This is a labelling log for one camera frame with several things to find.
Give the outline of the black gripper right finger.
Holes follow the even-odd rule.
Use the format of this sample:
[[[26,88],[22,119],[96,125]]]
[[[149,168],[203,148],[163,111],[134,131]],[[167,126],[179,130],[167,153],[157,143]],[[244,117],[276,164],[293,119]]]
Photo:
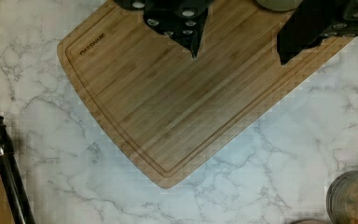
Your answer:
[[[277,34],[281,65],[333,36],[358,36],[358,0],[303,0]]]

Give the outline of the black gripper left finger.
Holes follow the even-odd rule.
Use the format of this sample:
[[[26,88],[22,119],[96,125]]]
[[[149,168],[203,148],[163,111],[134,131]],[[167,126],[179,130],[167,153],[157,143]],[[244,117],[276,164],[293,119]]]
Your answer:
[[[214,0],[113,0],[119,7],[142,11],[144,23],[198,57],[209,6]]]

